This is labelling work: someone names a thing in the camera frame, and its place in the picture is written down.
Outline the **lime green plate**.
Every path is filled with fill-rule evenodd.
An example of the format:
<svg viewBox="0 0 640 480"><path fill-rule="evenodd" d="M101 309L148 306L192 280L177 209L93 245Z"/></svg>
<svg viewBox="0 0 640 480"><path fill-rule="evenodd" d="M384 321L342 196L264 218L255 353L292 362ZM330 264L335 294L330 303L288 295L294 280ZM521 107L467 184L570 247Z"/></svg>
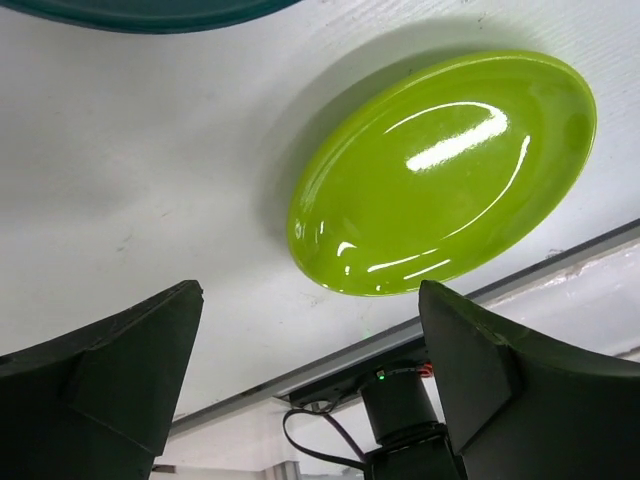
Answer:
<svg viewBox="0 0 640 480"><path fill-rule="evenodd" d="M309 159L287 219L315 283L388 296L494 259L563 200L597 129L594 94L565 62L485 51L398 81Z"/></svg>

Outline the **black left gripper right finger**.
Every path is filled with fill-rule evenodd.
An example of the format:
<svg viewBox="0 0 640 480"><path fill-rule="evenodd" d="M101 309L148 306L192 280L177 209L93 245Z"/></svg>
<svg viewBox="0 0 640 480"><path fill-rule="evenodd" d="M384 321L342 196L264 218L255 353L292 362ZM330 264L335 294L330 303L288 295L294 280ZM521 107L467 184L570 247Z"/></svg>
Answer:
<svg viewBox="0 0 640 480"><path fill-rule="evenodd" d="M639 365L556 340L435 281L419 315L471 479L636 479Z"/></svg>

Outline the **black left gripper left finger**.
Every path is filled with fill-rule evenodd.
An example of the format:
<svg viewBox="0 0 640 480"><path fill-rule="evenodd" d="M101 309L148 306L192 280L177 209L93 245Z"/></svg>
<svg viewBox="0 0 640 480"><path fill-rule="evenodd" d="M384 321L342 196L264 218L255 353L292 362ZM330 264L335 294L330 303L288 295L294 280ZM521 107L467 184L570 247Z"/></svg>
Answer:
<svg viewBox="0 0 640 480"><path fill-rule="evenodd" d="M195 280L1 358L4 479L147 479L204 299Z"/></svg>

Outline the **white plate green rim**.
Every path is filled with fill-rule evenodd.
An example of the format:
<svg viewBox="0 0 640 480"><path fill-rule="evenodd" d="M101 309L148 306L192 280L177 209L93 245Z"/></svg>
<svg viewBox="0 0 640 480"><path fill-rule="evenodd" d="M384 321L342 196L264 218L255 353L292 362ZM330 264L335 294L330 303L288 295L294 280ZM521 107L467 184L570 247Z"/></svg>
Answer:
<svg viewBox="0 0 640 480"><path fill-rule="evenodd" d="M242 24L296 3L296 0L2 0L1 6L89 29L167 35Z"/></svg>

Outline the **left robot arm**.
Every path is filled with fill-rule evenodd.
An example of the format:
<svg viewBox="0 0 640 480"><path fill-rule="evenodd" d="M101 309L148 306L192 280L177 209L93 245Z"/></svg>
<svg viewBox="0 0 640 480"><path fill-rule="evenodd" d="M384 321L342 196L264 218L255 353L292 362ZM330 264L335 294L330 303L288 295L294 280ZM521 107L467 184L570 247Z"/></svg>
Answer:
<svg viewBox="0 0 640 480"><path fill-rule="evenodd" d="M166 445L203 307L187 280L1 359L5 479L146 479ZM426 355L355 377L368 479L635 479L639 366L419 292Z"/></svg>

